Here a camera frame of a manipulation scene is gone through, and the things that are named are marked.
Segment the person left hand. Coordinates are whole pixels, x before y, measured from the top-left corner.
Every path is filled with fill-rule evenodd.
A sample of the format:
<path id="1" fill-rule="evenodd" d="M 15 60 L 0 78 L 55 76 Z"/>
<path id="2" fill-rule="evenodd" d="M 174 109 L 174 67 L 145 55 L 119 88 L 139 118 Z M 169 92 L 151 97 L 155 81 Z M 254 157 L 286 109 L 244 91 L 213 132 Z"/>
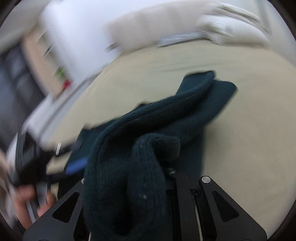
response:
<path id="1" fill-rule="evenodd" d="M 31 201 L 37 197 L 35 188 L 32 185 L 20 186 L 15 190 L 13 195 L 14 208 L 18 221 L 24 229 L 28 229 L 32 224 Z M 40 218 L 57 202 L 56 196 L 48 191 L 46 193 L 46 201 L 37 207 L 37 216 Z"/>

